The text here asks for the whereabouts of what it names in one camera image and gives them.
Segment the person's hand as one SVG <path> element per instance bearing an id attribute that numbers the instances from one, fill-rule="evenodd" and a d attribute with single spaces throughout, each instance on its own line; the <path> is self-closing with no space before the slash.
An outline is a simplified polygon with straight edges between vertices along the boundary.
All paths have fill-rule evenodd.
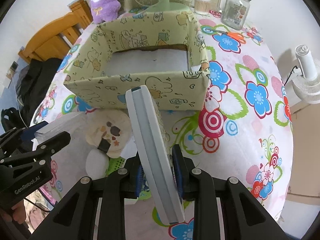
<path id="1" fill-rule="evenodd" d="M 26 220 L 26 211 L 24 206 L 24 201 L 20 201 L 12 208 L 12 214 L 8 214 L 5 211 L 1 210 L 1 217 L 6 222 L 12 222 L 13 220 L 18 224 L 23 224 Z"/>

